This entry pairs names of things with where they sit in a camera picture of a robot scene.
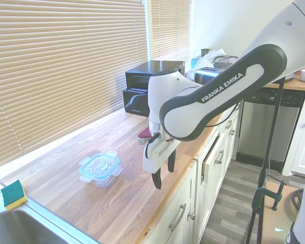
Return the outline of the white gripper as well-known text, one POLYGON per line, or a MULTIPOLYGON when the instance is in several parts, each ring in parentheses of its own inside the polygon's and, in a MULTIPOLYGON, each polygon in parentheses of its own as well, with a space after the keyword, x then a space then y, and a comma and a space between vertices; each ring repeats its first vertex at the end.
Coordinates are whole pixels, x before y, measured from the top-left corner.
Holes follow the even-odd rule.
POLYGON ((154 134, 143 151, 143 170, 152 173, 152 180, 157 189, 161 189, 161 166, 167 161, 168 171, 174 172, 176 148, 180 141, 163 139, 160 133, 154 134))

